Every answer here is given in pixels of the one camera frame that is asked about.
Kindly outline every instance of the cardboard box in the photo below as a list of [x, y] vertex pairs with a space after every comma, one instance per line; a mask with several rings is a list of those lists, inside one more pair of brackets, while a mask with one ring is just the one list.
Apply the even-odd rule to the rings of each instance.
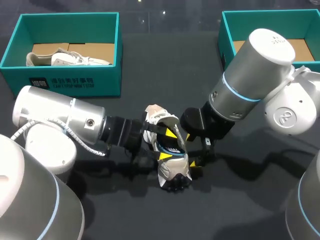
[[[26, 66], [30, 52], [58, 48], [110, 62], [96, 66]], [[22, 14], [0, 63], [15, 96], [26, 85], [74, 97], [119, 96], [122, 75], [119, 13]]]
[[296, 68], [320, 72], [320, 13], [317, 9], [223, 11], [218, 47], [224, 69], [255, 29], [270, 29], [286, 38], [295, 50]]

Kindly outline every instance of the shoe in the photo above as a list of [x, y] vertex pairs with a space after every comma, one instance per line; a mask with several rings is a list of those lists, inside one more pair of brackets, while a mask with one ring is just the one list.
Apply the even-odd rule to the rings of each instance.
[[192, 181], [189, 172], [189, 159], [185, 142], [179, 132], [179, 119], [158, 105], [149, 105], [146, 121], [167, 127], [166, 135], [144, 131], [143, 139], [153, 151], [160, 152], [158, 160], [158, 180], [160, 187], [167, 191], [176, 191], [188, 187]]
[[112, 65], [112, 63], [92, 57], [84, 57], [75, 51], [66, 51], [58, 48], [50, 55], [37, 55], [30, 52], [26, 56], [26, 66], [88, 66], [88, 65]]

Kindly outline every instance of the gray tabletop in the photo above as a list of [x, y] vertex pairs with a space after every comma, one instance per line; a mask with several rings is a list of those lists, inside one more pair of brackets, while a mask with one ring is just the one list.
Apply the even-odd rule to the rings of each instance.
[[[70, 5], [51, 0], [47, 6], [36, 0], [17, 2], [12, 18], [21, 12], [122, 11], [121, 97], [85, 101], [125, 118], [140, 118], [149, 104], [159, 104], [178, 117], [188, 107], [202, 107], [222, 74], [217, 50], [222, 8], [314, 8], [298, 0], [184, 0], [182, 7], [165, 0], [86, 0], [78, 5], [75, 0]], [[5, 7], [10, 8], [6, 14], [15, 8], [9, 3]], [[1, 54], [12, 27], [2, 30]], [[14, 99], [3, 78], [0, 100], [0, 133], [10, 137], [16, 130]], [[113, 149], [109, 160], [78, 149], [83, 157], [77, 159], [70, 186], [83, 203], [84, 240], [289, 240], [286, 200], [320, 148], [320, 122], [300, 136], [282, 136], [267, 127], [263, 112], [258, 105], [217, 142], [219, 157], [184, 192], [161, 190], [156, 172], [132, 178], [121, 148]]]

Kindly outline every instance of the screw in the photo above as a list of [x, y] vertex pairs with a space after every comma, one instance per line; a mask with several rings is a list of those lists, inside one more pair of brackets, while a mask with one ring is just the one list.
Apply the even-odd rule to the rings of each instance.
[[92, 119], [88, 119], [86, 121], [86, 124], [89, 126], [89, 127], [92, 127], [93, 125], [95, 125], [95, 121], [93, 121]]

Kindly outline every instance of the cable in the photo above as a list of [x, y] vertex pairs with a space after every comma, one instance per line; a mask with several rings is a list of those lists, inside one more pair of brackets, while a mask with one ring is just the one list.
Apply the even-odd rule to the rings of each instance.
[[37, 124], [38, 122], [42, 122], [42, 123], [46, 123], [46, 122], [50, 122], [50, 123], [54, 123], [54, 124], [58, 124], [60, 127], [62, 127], [77, 143], [79, 143], [81, 145], [81, 147], [83, 147], [85, 150], [87, 150], [88, 152], [94, 154], [94, 155], [98, 155], [101, 157], [106, 156], [107, 154], [105, 152], [102, 151], [97, 151], [92, 149], [91, 147], [89, 147], [88, 145], [86, 145], [72, 130], [70, 127], [68, 127], [63, 121], [59, 120], [59, 119], [55, 119], [55, 118], [45, 118], [45, 119], [39, 119], [39, 120], [32, 120], [29, 121], [28, 123], [26, 123], [25, 125], [23, 125], [21, 128], [19, 128], [18, 131], [16, 131], [13, 136], [11, 137], [11, 140], [15, 141], [21, 134], [23, 134], [27, 129], [31, 128], [33, 125]]

